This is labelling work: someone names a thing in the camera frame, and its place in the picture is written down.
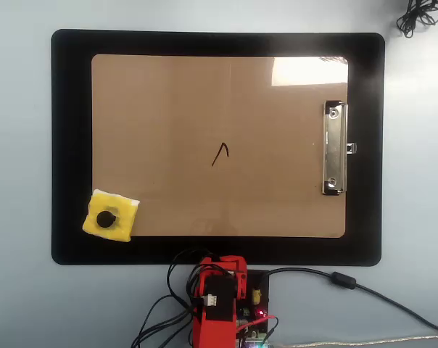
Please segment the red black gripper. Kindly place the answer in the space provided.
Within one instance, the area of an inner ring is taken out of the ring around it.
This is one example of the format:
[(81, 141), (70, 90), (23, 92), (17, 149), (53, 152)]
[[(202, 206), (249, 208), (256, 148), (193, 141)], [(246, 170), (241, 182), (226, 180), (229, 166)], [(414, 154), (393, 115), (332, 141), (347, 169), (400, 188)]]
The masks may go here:
[(236, 274), (236, 298), (245, 299), (247, 295), (247, 262), (242, 256), (212, 256), (205, 257), (201, 265), (217, 265), (227, 271)]

